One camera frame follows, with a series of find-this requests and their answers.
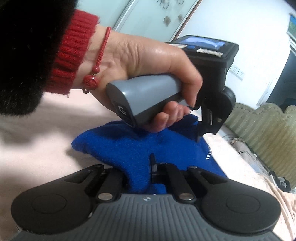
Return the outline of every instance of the red bracelet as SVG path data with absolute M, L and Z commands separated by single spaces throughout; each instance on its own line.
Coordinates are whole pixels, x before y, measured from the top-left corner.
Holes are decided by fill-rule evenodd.
M 100 63 L 102 61 L 103 55 L 104 55 L 104 50 L 108 41 L 108 37 L 111 31 L 111 27 L 107 27 L 105 37 L 102 43 L 102 46 L 99 51 L 99 56 L 96 61 L 96 65 L 92 68 L 92 74 L 89 74 L 83 78 L 83 88 L 82 91 L 83 93 L 87 94 L 89 91 L 95 90 L 98 88 L 98 82 L 95 79 L 96 74 L 100 72 Z

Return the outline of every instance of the gray ribbed plate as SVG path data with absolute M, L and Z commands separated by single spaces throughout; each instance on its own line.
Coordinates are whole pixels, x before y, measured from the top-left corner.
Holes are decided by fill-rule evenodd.
M 209 225 L 197 209 L 171 195 L 123 194 L 98 206 L 92 217 L 72 231 L 56 235 L 20 232 L 13 241 L 280 241 L 272 232 L 242 237 Z

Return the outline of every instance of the light switch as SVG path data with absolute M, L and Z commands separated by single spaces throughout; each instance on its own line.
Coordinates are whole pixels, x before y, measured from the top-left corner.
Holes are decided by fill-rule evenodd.
M 237 75 L 237 73 L 239 72 L 239 67 L 237 67 L 236 65 L 232 65 L 231 67 L 230 67 L 230 71 L 232 72 L 232 73 L 234 73 L 234 75 Z
M 237 77 L 240 78 L 241 80 L 244 79 L 244 72 L 242 70 L 239 70 L 239 72 L 237 73 Z

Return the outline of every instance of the blue fabric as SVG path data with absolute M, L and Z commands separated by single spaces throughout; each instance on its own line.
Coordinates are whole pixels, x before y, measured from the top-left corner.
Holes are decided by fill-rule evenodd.
M 152 153 L 157 163 L 173 163 L 180 170 L 194 165 L 226 177 L 212 157 L 206 160 L 209 148 L 205 140 L 195 141 L 197 124 L 197 117 L 188 115 L 159 133 L 149 133 L 114 121 L 79 135 L 72 147 L 123 171 L 130 192 L 163 194 L 163 185 L 150 183 Z

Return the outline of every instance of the blue screen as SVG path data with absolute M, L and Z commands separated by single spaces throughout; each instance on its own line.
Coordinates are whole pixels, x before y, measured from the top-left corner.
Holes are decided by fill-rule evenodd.
M 179 44 L 188 44 L 188 45 L 195 45 L 211 50 L 219 50 L 222 46 L 225 45 L 224 41 L 215 40 L 215 39 L 207 39 L 201 37 L 189 37 L 187 39 L 182 40 Z

